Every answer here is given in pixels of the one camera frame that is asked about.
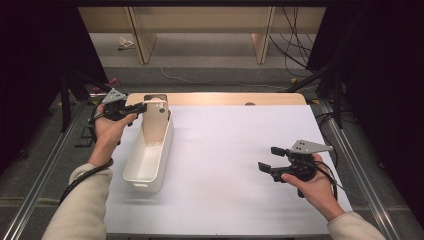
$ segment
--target white sweater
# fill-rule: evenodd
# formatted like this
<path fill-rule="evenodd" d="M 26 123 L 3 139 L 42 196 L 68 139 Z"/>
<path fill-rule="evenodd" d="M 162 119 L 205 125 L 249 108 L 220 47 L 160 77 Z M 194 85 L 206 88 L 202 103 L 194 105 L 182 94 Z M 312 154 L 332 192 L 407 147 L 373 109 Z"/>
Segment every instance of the white sweater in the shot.
<path fill-rule="evenodd" d="M 75 169 L 69 183 L 93 169 L 85 164 Z M 43 239 L 106 239 L 106 200 L 112 170 L 101 171 L 82 181 L 57 209 Z M 333 239 L 384 239 L 383 235 L 357 213 L 347 212 L 327 225 Z"/>

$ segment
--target table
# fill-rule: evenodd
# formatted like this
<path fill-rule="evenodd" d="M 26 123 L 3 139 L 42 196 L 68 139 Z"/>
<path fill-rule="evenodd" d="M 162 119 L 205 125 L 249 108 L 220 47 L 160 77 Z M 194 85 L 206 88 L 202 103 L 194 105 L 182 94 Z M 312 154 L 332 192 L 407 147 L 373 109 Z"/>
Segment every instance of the table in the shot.
<path fill-rule="evenodd" d="M 157 193 L 136 192 L 123 180 L 141 117 L 125 129 L 121 145 L 113 155 L 114 178 L 105 217 L 109 234 L 173 237 L 328 234 L 324 217 L 305 199 L 300 199 L 294 187 L 274 183 L 257 166 L 258 161 L 276 167 L 289 165 L 287 160 L 270 153 L 272 146 L 290 148 L 299 138 L 324 143 L 303 97 L 268 93 L 226 95 L 168 94 L 174 138 L 162 189 Z M 130 95 L 128 101 L 135 102 L 142 96 Z M 268 96 L 270 105 L 265 105 Z M 226 105 L 211 101 L 222 98 L 227 98 Z M 243 106 L 246 102 L 257 105 Z M 338 179 L 329 154 L 321 155 Z M 345 193 L 339 192 L 340 204 L 351 210 Z"/>

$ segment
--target gray carpet floor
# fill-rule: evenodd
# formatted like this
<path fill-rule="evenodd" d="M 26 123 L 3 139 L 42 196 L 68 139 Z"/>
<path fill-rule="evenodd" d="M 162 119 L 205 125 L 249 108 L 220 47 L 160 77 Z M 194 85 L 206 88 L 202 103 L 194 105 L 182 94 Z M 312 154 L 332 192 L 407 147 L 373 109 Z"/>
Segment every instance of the gray carpet floor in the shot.
<path fill-rule="evenodd" d="M 166 45 L 160 41 L 156 47 Z M 103 52 L 103 48 L 98 49 L 99 55 L 103 56 L 107 53 Z M 210 66 L 183 67 L 175 63 L 175 66 L 162 66 L 161 58 L 167 58 L 166 52 L 161 48 L 158 50 L 157 58 L 150 67 L 140 66 L 135 63 L 137 56 L 135 52 L 125 51 L 125 53 L 114 51 L 113 54 L 124 54 L 124 60 L 130 61 L 130 64 L 122 66 L 109 66 L 111 56 L 106 56 L 102 59 L 105 66 L 105 71 L 108 78 L 117 77 L 121 81 L 118 89 L 122 92 L 276 92 L 291 86 L 290 79 L 293 77 L 293 72 L 299 75 L 305 75 L 307 72 L 301 69 L 284 69 L 284 66 L 275 67 L 273 58 L 277 56 L 273 49 L 269 50 L 270 65 L 259 66 L 252 64 L 253 67 L 236 66 L 218 66 L 214 61 L 213 54 L 209 55 L 212 58 Z M 185 54 L 186 60 L 189 63 L 196 62 L 196 54 Z M 237 52 L 232 54 L 236 57 L 244 56 L 237 55 Z M 238 59 L 237 64 L 241 64 L 243 60 Z M 314 90 L 317 83 L 305 88 L 301 93 L 306 99 L 316 99 Z M 49 220 L 57 209 L 57 200 L 60 198 L 63 190 L 67 186 L 67 181 L 70 173 L 74 168 L 83 164 L 91 153 L 92 148 L 78 148 L 76 145 L 84 144 L 81 140 L 81 134 L 87 119 L 93 109 L 92 104 L 83 104 L 83 110 L 79 118 L 76 120 L 76 125 L 66 143 L 66 147 L 62 156 L 59 158 L 54 171 L 50 176 L 45 189 L 42 192 L 41 198 L 38 201 L 34 211 L 27 222 L 20 239 L 40 239 Z M 314 115 L 322 113 L 320 104 L 310 104 Z M 39 131 L 32 138 L 31 143 L 27 147 L 29 157 L 27 159 L 16 159 L 10 167 L 0 176 L 0 235 L 3 236 L 8 229 L 13 217 L 19 209 L 23 198 L 33 187 L 39 172 L 49 158 L 56 140 L 59 138 L 61 125 L 61 106 L 60 99 L 51 105 L 51 116 L 46 116 L 42 124 L 39 126 Z M 363 132 L 360 124 L 355 121 L 352 114 L 347 113 L 343 116 L 344 132 L 349 139 L 355 153 L 367 176 L 370 178 L 373 187 L 376 189 L 378 197 L 383 202 L 385 209 L 389 212 L 397 231 L 400 234 L 400 239 L 424 239 L 424 231 L 415 220 L 408 206 L 399 195 L 390 178 L 384 169 L 377 166 L 378 158 L 375 155 L 372 146 Z M 323 126 L 323 134 L 328 137 L 331 143 L 336 144 L 335 136 L 328 127 L 328 124 Z M 366 220 L 377 226 L 372 212 L 370 211 L 367 202 L 364 200 L 363 194 L 358 187 L 355 177 L 346 162 L 345 157 L 341 152 L 338 152 L 339 164 L 337 167 L 341 181 L 347 190 L 347 196 L 352 204 L 353 209 L 363 216 Z M 136 236 L 109 236 L 108 239 L 143 239 Z M 299 239 L 331 239 L 330 237 L 320 238 L 299 238 Z"/>

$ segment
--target floor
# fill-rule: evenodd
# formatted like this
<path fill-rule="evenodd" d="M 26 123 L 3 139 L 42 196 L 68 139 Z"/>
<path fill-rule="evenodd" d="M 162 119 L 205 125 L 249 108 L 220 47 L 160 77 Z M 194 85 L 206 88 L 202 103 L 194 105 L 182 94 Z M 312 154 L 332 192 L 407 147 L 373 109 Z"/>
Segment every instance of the floor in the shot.
<path fill-rule="evenodd" d="M 299 81 L 304 78 L 302 76 L 309 74 L 293 61 L 285 61 L 272 42 L 268 47 L 265 64 L 258 65 L 250 35 L 246 34 L 161 34 L 158 36 L 154 55 L 147 65 L 139 63 L 132 46 L 118 50 L 122 47 L 118 44 L 120 37 L 133 41 L 131 34 L 92 34 L 106 74 L 109 78 L 117 77 L 121 81 L 118 88 L 123 92 L 276 92 L 290 87 L 292 80 Z M 287 49 L 282 36 L 272 37 L 282 49 Z M 301 37 L 304 47 L 311 48 L 311 41 L 305 36 Z M 303 61 L 299 48 L 291 46 L 288 52 L 297 61 Z M 312 83 L 301 91 L 315 115 L 325 112 L 323 101 L 315 101 L 314 90 L 317 83 Z M 72 111 L 78 114 L 74 115 L 75 124 L 71 126 L 69 135 L 63 136 L 60 133 L 61 109 L 60 99 L 57 99 L 50 108 L 51 115 L 46 116 L 40 130 L 27 147 L 29 157 L 16 159 L 0 176 L 1 236 L 6 234 L 13 221 L 22 220 L 22 232 L 17 235 L 19 239 L 41 238 L 57 208 L 58 198 L 67 185 L 70 172 L 83 164 L 89 156 L 90 147 L 78 146 L 87 144 L 81 135 L 93 106 L 90 103 L 72 103 Z M 344 115 L 343 124 L 342 133 L 347 136 L 379 202 L 393 222 L 397 234 L 393 239 L 424 239 L 423 229 L 384 169 L 378 166 L 378 158 L 354 116 L 348 113 Z M 323 126 L 323 134 L 336 149 L 341 149 L 335 137 L 336 132 L 331 124 Z M 56 145 L 58 139 L 65 139 L 63 146 Z M 338 155 L 337 171 L 353 209 L 378 227 L 374 212 L 365 200 L 348 157 L 342 150 L 338 151 Z M 40 179 L 41 172 L 49 174 Z M 42 186 L 36 186 L 35 183 L 40 182 L 43 183 Z M 40 188 L 39 195 L 29 196 L 30 193 L 37 192 L 34 191 L 37 187 Z M 25 215 L 20 209 L 30 201 L 30 197 L 34 197 L 35 204 Z M 108 239 L 142 238 L 108 236 Z"/>

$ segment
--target desk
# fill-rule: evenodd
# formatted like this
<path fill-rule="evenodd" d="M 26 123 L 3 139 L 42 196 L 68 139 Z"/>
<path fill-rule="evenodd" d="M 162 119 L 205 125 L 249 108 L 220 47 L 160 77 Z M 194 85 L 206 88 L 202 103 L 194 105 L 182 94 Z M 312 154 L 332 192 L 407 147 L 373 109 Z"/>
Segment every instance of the desk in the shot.
<path fill-rule="evenodd" d="M 174 138 L 162 189 L 139 193 L 123 180 L 141 117 L 115 150 L 105 223 L 110 234 L 185 237 L 293 237 L 328 234 L 326 220 L 297 190 L 274 183 L 257 162 L 288 166 L 270 147 L 290 148 L 301 138 L 324 143 L 299 94 L 168 94 Z M 129 102 L 143 94 L 129 96 Z M 270 105 L 264 99 L 270 97 Z M 243 106 L 245 102 L 256 106 Z M 333 169 L 328 153 L 324 161 Z M 351 206 L 343 191 L 339 202 Z"/>

